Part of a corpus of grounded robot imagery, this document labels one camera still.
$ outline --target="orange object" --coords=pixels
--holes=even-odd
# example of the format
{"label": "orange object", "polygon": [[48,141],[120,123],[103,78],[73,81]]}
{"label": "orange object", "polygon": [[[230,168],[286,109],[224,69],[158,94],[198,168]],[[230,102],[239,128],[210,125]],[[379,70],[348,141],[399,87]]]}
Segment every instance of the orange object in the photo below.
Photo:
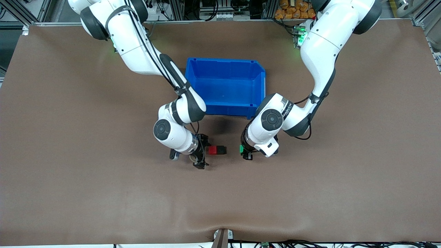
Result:
{"label": "orange object", "polygon": [[286,13],[289,15],[289,14],[294,14],[295,13],[295,11],[296,11],[296,9],[295,9],[295,7],[288,7],[287,9],[286,9]]}
{"label": "orange object", "polygon": [[304,11],[300,12],[300,19],[308,19],[308,13]]}
{"label": "orange object", "polygon": [[282,9],[287,9],[289,7],[288,0],[280,0],[279,4],[280,4],[280,8]]}
{"label": "orange object", "polygon": [[297,10],[301,9],[301,8],[304,7],[305,5],[308,6],[308,3],[305,3],[305,2],[303,2],[302,0],[296,0],[296,1],[295,1],[295,8],[296,8]]}
{"label": "orange object", "polygon": [[293,19],[299,19],[300,18],[300,10],[297,10],[294,14],[292,14]]}
{"label": "orange object", "polygon": [[308,13],[308,18],[311,19],[311,18],[314,18],[314,17],[315,17],[315,11],[314,11],[314,9],[312,9],[312,8],[309,9],[307,13]]}
{"label": "orange object", "polygon": [[285,17],[285,11],[283,9],[276,10],[276,13],[274,14],[274,18],[276,20],[283,19]]}
{"label": "orange object", "polygon": [[303,2],[303,5],[300,7],[300,11],[306,12],[309,8],[309,3]]}

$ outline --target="cable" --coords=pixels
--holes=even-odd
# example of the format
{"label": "cable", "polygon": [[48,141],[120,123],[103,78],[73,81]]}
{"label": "cable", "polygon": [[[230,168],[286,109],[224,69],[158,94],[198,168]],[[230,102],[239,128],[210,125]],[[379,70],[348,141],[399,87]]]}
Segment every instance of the cable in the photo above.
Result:
{"label": "cable", "polygon": [[288,30],[288,28],[293,29],[294,26],[286,25],[286,24],[283,22],[282,19],[280,19],[280,22],[277,21],[276,19],[272,18],[272,17],[265,17],[265,19],[272,20],[272,21],[274,21],[275,23],[279,24],[280,26],[284,27],[285,30],[286,30],[286,32],[287,32],[288,34],[290,34],[290,35],[292,35],[292,36],[298,36],[298,35],[293,34],[291,31]]}
{"label": "cable", "polygon": [[248,2],[248,6],[246,6],[245,8],[238,8],[238,7],[236,7],[236,6],[233,6],[233,4],[235,4],[236,2],[238,2],[239,0],[231,0],[231,3],[230,3],[230,7],[234,10],[234,11],[237,11],[237,12],[244,12],[244,11],[247,11],[247,10],[249,10],[250,9],[250,3]]}
{"label": "cable", "polygon": [[[191,126],[191,128],[193,129],[193,131],[194,131],[194,135],[196,135],[196,137],[197,137],[198,140],[199,140],[199,143],[200,143],[201,146],[202,146],[201,138],[198,136],[198,133],[199,133],[199,121],[197,121],[196,123],[198,124],[198,129],[197,129],[197,130],[194,128],[193,123],[190,123],[190,126]],[[195,164],[197,164],[197,163],[200,162],[200,161],[195,162],[194,160],[192,160],[192,159],[191,159],[191,155],[190,155],[189,157],[190,157],[190,160],[191,160],[193,163],[195,163]],[[204,161],[204,160],[205,160],[205,148],[202,147],[202,161]]]}
{"label": "cable", "polygon": [[276,19],[274,19],[272,17],[265,17],[264,19],[272,20],[275,23],[277,23],[277,24],[279,24],[280,26],[283,26],[283,27],[294,28],[294,26],[290,26],[290,25],[286,25],[284,23],[281,23],[281,22],[277,21]]}
{"label": "cable", "polygon": [[196,14],[196,9],[195,9],[195,5],[196,5],[196,2],[197,2],[198,0],[193,0],[193,4],[191,5],[191,11],[193,12],[193,15],[194,15],[194,17],[197,19],[197,20],[200,20],[200,18],[199,18],[199,15],[198,14]]}
{"label": "cable", "polygon": [[0,6],[0,19],[2,19],[4,17],[4,15],[6,14],[6,9],[4,9],[2,6]]}
{"label": "cable", "polygon": [[163,0],[157,0],[157,3],[158,3],[158,7],[159,7],[159,9],[161,10],[161,14],[163,14],[163,15],[167,18],[167,20],[169,20],[169,21],[174,21],[174,19],[172,20],[172,19],[167,15],[167,10],[168,10],[168,8],[170,7],[170,4],[168,4],[168,5],[167,5],[167,9],[165,9],[165,8],[164,8],[164,2],[163,2]]}
{"label": "cable", "polygon": [[244,146],[244,144],[247,144],[247,141],[245,140],[245,133],[248,130],[248,127],[251,125],[251,123],[254,121],[256,117],[251,118],[251,120],[248,122],[248,124],[244,127],[244,129],[242,130],[242,134],[240,135],[240,144],[242,144],[243,149],[245,151],[247,151],[248,153],[255,153],[255,152],[259,152],[258,150],[256,150],[255,148],[253,148],[253,150],[247,150]]}
{"label": "cable", "polygon": [[297,105],[297,104],[299,104],[299,103],[302,103],[302,102],[308,100],[308,98],[309,98],[309,96],[307,96],[305,99],[303,99],[303,100],[301,100],[301,101],[297,101],[297,102],[295,102],[294,104]]}
{"label": "cable", "polygon": [[170,76],[168,75],[167,70],[164,68],[164,65],[161,63],[161,60],[159,59],[159,56],[158,56],[158,54],[156,53],[156,50],[155,50],[155,48],[154,48],[154,46],[153,46],[151,40],[148,39],[148,38],[146,38],[148,41],[150,41],[150,45],[152,46],[152,49],[153,49],[153,51],[155,52],[156,58],[158,59],[158,62],[161,64],[161,66],[162,66],[162,68],[164,69],[164,71],[165,71],[165,73],[167,74],[167,76],[165,76],[165,74],[163,73],[163,71],[161,71],[161,68],[160,68],[159,65],[156,63],[156,61],[155,61],[155,59],[153,58],[152,54],[151,54],[150,51],[148,50],[147,45],[145,44],[144,39],[142,38],[142,36],[141,36],[141,34],[140,34],[139,30],[138,30],[138,26],[136,25],[136,22],[135,22],[135,20],[133,19],[134,17],[132,16],[132,14],[131,14],[130,12],[129,12],[129,16],[130,16],[130,19],[132,20],[132,24],[133,24],[133,26],[135,27],[136,33],[138,34],[139,40],[142,42],[142,44],[144,45],[144,48],[146,49],[146,52],[148,53],[148,55],[149,55],[150,58],[152,59],[152,61],[153,61],[153,63],[155,64],[155,66],[158,68],[159,72],[160,72],[160,73],[162,74],[162,76],[165,78],[165,80],[166,80],[166,81],[167,81],[167,82],[173,87],[174,90],[176,90],[177,87],[172,83],[172,81],[171,81],[171,79],[170,79]]}
{"label": "cable", "polygon": [[215,18],[216,15],[217,15],[217,11],[219,10],[219,2],[218,2],[217,0],[213,0],[213,2],[214,2],[214,4],[213,4],[213,13],[212,13],[212,15],[210,16],[210,18],[208,18],[207,20],[205,20],[206,22],[207,22],[207,21],[211,21],[213,18]]}

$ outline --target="table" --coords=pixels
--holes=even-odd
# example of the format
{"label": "table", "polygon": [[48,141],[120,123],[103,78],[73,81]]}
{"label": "table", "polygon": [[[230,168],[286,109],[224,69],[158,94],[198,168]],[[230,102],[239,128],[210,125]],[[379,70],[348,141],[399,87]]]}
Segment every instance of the table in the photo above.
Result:
{"label": "table", "polygon": [[[257,60],[267,94],[307,96],[312,76],[271,22],[158,25],[157,48],[188,57]],[[131,72],[111,42],[82,27],[32,26],[0,90],[0,245],[242,240],[440,240],[441,77],[423,31],[381,20],[353,35],[312,122],[279,135],[280,152],[245,161],[247,120],[206,116],[201,132],[228,154],[197,170],[154,139],[175,93]]]}

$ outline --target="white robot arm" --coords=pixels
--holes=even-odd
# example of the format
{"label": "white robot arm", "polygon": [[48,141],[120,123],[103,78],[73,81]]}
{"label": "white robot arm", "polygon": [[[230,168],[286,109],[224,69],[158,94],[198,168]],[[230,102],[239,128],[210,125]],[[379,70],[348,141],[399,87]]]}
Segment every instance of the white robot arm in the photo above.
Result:
{"label": "white robot arm", "polygon": [[251,160],[251,153],[256,151],[266,157],[276,153],[279,147],[276,134],[281,129],[296,138],[306,133],[318,107],[328,95],[340,50],[352,33],[368,31],[381,14],[379,0],[312,0],[311,3],[319,18],[306,22],[308,34],[300,55],[314,78],[314,89],[305,99],[303,108],[279,94],[265,97],[256,117],[242,133],[241,154],[244,159]]}
{"label": "white robot arm", "polygon": [[170,158],[192,155],[194,166],[203,169],[205,135],[195,135],[184,125],[200,121],[206,111],[202,98],[194,91],[169,56],[152,44],[142,23],[147,20],[143,0],[68,0],[80,14],[84,29],[99,40],[111,39],[130,70],[144,75],[162,75],[178,98],[159,108],[154,125],[155,138],[171,148]]}

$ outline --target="green led light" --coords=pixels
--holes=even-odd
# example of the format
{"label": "green led light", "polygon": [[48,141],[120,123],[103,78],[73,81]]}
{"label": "green led light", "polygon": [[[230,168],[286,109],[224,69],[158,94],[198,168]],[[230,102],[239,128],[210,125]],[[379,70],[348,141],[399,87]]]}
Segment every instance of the green led light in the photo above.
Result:
{"label": "green led light", "polygon": [[299,37],[299,41],[297,42],[298,46],[302,46],[305,41],[305,37],[308,35],[308,32],[304,31],[303,34]]}

